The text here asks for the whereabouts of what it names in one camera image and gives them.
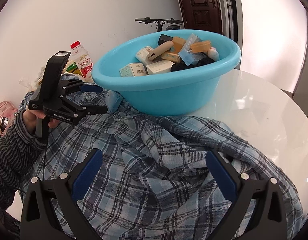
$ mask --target bicycle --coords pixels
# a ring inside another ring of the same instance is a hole
[[[156,23],[156,29],[157,32],[161,32],[163,30],[163,26],[167,23],[169,24],[179,24],[182,25],[183,21],[180,20],[174,20],[173,18],[171,18],[170,20],[163,20],[163,19],[151,19],[149,17],[146,17],[144,19],[135,19],[135,22],[139,22],[139,23],[145,23],[146,25],[148,25],[149,23]],[[177,25],[171,25],[168,26],[166,28],[166,30],[179,30],[181,27],[177,26]]]

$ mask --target pink bag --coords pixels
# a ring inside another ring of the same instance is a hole
[[[15,118],[15,113],[17,113],[17,108],[9,101],[4,101],[0,103],[0,120],[2,117],[7,117],[8,120],[8,125],[4,129],[4,132],[1,130],[1,121],[0,121],[0,135],[3,136],[8,129],[8,127],[12,124],[14,118]]]

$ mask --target red bottle cap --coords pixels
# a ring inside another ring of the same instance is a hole
[[[80,45],[81,43],[79,41],[76,41],[75,43],[71,44],[71,48],[75,48],[77,47],[78,45]]]

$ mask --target person's hand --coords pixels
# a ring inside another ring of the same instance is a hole
[[[33,133],[36,128],[37,118],[44,119],[46,115],[38,110],[26,110],[22,114],[22,119],[29,133]],[[59,120],[50,119],[49,127],[55,128],[60,123]]]

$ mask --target translucent orange container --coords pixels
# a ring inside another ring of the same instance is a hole
[[[191,45],[191,50],[193,53],[204,52],[207,53],[212,47],[211,41],[201,41],[196,42]]]

